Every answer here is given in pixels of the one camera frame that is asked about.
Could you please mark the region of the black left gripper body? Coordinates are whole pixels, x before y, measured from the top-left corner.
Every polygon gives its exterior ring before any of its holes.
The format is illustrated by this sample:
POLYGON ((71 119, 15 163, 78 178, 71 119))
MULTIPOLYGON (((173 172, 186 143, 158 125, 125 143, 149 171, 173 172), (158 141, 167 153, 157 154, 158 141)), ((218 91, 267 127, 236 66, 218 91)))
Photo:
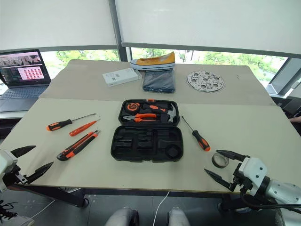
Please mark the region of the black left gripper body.
POLYGON ((5 186, 10 186, 12 184, 22 183, 26 184, 28 182, 27 178, 20 174, 21 168, 17 165, 11 168, 10 172, 5 172, 3 177, 3 182, 5 186))

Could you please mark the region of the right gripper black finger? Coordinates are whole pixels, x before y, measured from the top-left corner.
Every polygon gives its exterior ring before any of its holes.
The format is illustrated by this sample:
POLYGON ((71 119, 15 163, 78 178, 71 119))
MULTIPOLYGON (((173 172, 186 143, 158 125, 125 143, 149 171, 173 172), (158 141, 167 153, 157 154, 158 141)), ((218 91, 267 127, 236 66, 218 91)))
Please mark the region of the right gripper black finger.
POLYGON ((217 153, 223 155, 224 157, 227 157, 232 160, 238 160, 243 162, 245 158, 250 158, 248 155, 242 155, 233 151, 228 150, 216 150, 217 153))
POLYGON ((235 185, 233 183, 229 183, 227 181, 225 181, 224 179, 222 179, 221 176, 215 174, 214 172, 204 169, 204 171, 217 183, 219 183, 220 185, 222 185, 223 187, 227 188, 230 191, 234 191, 235 190, 235 185))

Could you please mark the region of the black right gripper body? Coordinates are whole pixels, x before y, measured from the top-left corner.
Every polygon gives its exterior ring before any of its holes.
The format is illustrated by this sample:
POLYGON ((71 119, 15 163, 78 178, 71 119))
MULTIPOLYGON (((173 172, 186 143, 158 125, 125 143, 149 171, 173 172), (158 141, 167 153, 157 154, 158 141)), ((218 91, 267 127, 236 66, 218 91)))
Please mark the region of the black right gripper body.
POLYGON ((239 185, 240 192, 245 194, 248 190, 251 190, 253 188, 252 181, 245 177, 243 173, 239 172, 239 168, 242 164, 239 163, 238 166, 236 167, 234 173, 233 173, 233 182, 231 183, 231 190, 234 191, 236 186, 239 185))

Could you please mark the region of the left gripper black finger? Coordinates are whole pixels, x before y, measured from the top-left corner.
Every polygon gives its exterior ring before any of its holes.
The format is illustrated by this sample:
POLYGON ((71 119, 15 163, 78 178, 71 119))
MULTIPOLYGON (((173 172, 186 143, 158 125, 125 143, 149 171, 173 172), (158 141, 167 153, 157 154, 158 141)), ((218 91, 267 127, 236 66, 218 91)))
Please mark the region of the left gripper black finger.
POLYGON ((17 148, 15 150, 11 151, 11 153, 15 157, 21 157, 22 155, 28 153, 30 150, 32 150, 35 147, 36 147, 35 145, 28 145, 28 146, 17 148))
POLYGON ((36 169, 35 172, 30 176, 24 176, 26 179, 25 184, 30 184, 33 181, 40 178, 41 176, 43 176, 50 169, 50 167, 53 165, 53 163, 54 162, 50 162, 48 164, 41 166, 40 168, 36 169))

